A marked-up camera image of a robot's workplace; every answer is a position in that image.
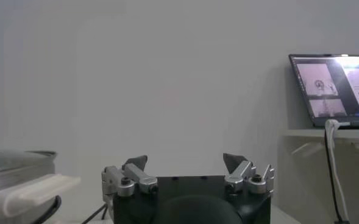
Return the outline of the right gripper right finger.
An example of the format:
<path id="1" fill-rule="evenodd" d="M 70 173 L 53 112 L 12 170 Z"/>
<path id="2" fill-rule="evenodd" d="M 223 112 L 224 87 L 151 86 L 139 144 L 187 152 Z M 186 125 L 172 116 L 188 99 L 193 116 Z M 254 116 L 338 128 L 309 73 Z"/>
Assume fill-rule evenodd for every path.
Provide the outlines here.
<path id="1" fill-rule="evenodd" d="M 252 194 L 274 193 L 274 168 L 270 164 L 260 175 L 255 164 L 244 156 L 224 153 L 223 160 L 229 172 L 224 177 L 224 185 L 230 194 L 243 190 Z"/>

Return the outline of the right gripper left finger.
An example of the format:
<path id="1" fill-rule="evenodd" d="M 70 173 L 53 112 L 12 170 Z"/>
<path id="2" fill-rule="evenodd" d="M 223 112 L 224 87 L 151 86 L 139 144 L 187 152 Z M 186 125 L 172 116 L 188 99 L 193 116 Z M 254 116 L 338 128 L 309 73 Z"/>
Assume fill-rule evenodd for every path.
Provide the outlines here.
<path id="1" fill-rule="evenodd" d="M 147 155 L 129 158 L 120 168 L 107 166 L 101 173 L 103 196 L 131 197 L 136 187 L 141 193 L 154 194 L 158 191 L 157 177 L 148 175 L 144 169 Z"/>

